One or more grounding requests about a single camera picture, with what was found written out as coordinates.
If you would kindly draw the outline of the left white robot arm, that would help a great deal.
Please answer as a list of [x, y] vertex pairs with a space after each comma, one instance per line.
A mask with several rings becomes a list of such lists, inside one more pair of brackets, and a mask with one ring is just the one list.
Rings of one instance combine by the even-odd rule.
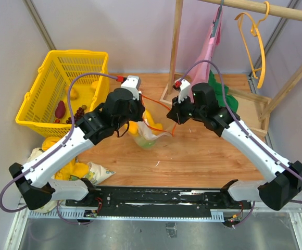
[[26, 207], [36, 210], [50, 201], [75, 200], [84, 206], [96, 200], [95, 189], [86, 178], [54, 180], [52, 176], [82, 152], [112, 136], [129, 121], [142, 121], [145, 111], [136, 87], [110, 92], [106, 101], [85, 114], [70, 132], [35, 160], [9, 167]]

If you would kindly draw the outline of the clear zip bag orange zipper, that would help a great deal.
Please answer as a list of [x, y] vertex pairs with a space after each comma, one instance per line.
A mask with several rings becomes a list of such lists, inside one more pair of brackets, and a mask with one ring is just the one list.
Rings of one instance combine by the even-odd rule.
[[171, 119], [168, 119], [166, 117], [167, 113], [170, 111], [170, 107], [160, 101], [151, 99], [145, 95], [142, 95], [141, 101], [143, 106], [145, 107], [145, 110], [148, 110], [155, 123], [161, 123], [163, 126], [163, 132], [154, 134], [152, 133], [151, 129], [147, 127], [147, 124], [143, 121], [139, 121], [138, 128], [139, 128], [139, 134], [138, 136], [132, 136], [130, 133], [128, 133], [132, 138], [135, 139], [137, 137], [144, 137], [147, 140], [155, 140], [156, 142], [165, 136], [168, 137], [174, 137], [174, 131], [177, 126], [177, 124], [172, 121]]

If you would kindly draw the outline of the yellow lemon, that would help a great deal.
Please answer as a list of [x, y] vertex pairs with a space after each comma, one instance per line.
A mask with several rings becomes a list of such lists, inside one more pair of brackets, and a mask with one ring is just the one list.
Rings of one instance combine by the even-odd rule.
[[71, 90], [69, 91], [69, 87], [67, 86], [67, 87], [65, 88], [65, 92], [66, 92], [66, 95], [67, 95], [67, 96], [70, 98], [70, 100], [72, 100], [72, 101], [74, 101], [74, 100], [76, 100], [76, 99], [79, 98], [79, 93], [78, 93], [78, 91], [77, 91], [74, 87], [72, 87]]

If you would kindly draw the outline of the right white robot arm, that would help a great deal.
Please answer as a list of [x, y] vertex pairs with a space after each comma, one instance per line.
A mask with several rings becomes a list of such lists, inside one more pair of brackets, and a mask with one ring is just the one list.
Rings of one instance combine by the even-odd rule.
[[225, 208], [239, 201], [263, 202], [273, 210], [281, 210], [302, 190], [302, 163], [290, 162], [277, 154], [257, 137], [236, 113], [219, 107], [213, 88], [208, 83], [190, 85], [177, 81], [173, 88], [179, 92], [172, 100], [167, 118], [177, 124], [189, 119], [203, 123], [218, 137], [230, 142], [245, 155], [263, 175], [262, 181], [232, 180], [220, 195]]

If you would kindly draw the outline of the yellow bananas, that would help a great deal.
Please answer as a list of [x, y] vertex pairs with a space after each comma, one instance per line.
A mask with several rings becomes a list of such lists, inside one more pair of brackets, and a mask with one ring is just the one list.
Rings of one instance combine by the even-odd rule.
[[151, 129], [152, 133], [157, 134], [163, 132], [163, 126], [161, 123], [155, 123], [151, 113], [148, 110], [145, 110], [143, 113], [144, 122], [147, 124], [147, 127]]

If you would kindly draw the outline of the orange mango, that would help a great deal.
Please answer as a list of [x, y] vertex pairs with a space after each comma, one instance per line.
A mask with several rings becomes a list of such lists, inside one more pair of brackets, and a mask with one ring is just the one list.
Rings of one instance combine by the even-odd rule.
[[128, 132], [132, 135], [132, 136], [138, 136], [139, 134], [139, 128], [138, 128], [138, 123], [134, 122], [134, 121], [130, 121], [129, 122], [129, 129]]

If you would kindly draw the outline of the green cabbage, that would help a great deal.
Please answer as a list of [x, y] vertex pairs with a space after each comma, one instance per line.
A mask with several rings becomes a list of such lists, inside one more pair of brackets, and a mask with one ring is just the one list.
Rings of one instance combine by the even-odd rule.
[[136, 144], [142, 149], [150, 149], [156, 143], [155, 140], [147, 140], [146, 138], [140, 136], [135, 139]]

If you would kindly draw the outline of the purple sweet potato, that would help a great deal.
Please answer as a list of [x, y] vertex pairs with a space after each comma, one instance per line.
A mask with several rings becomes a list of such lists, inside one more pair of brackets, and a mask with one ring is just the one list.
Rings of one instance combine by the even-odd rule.
[[57, 105], [57, 108], [55, 110], [55, 117], [57, 119], [61, 119], [65, 116], [66, 113], [66, 106], [64, 101], [60, 101]]

